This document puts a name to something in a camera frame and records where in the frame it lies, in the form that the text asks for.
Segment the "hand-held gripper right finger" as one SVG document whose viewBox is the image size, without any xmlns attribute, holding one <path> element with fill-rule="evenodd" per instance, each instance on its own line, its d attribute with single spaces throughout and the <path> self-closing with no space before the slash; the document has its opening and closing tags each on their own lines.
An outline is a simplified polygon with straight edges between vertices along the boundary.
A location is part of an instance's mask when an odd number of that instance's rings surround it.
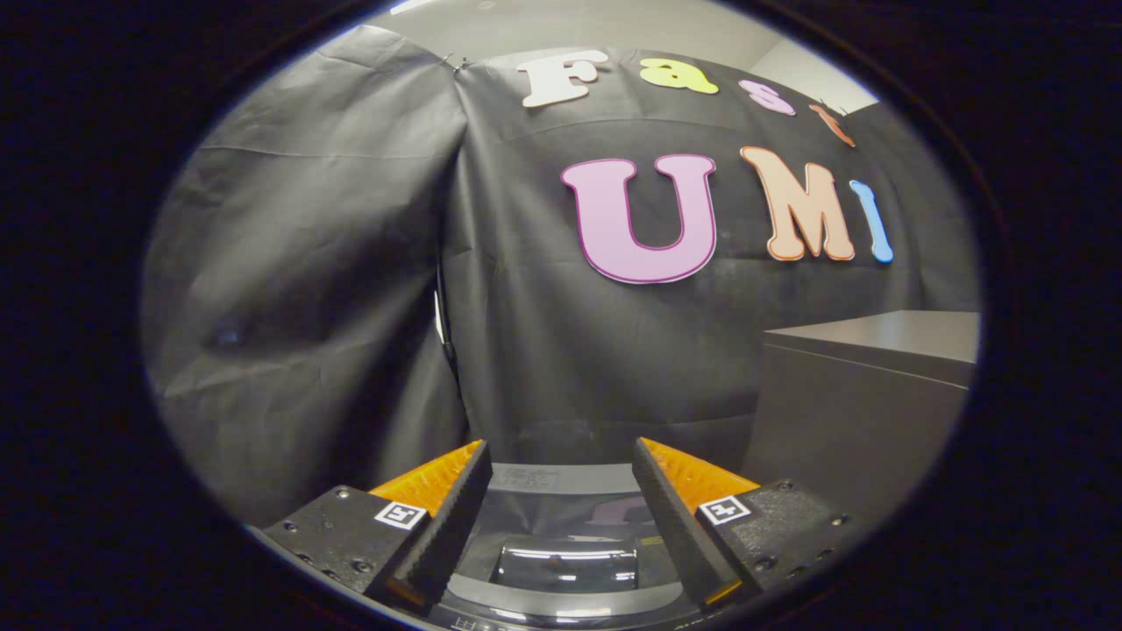
<svg viewBox="0 0 1122 631">
<path fill-rule="evenodd" d="M 858 514 L 801 482 L 760 484 L 640 436 L 633 475 L 686 595 L 721 609 L 813 575 L 850 549 Z"/>
</svg>

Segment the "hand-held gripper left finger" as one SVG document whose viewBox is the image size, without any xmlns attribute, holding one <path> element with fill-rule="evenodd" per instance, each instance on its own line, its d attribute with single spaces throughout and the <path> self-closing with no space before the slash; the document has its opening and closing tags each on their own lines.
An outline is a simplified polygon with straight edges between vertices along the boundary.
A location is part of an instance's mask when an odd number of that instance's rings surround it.
<svg viewBox="0 0 1122 631">
<path fill-rule="evenodd" d="M 373 490 L 337 485 L 260 533 L 362 598 L 427 613 L 444 597 L 490 479 L 489 443 L 476 440 Z"/>
</svg>

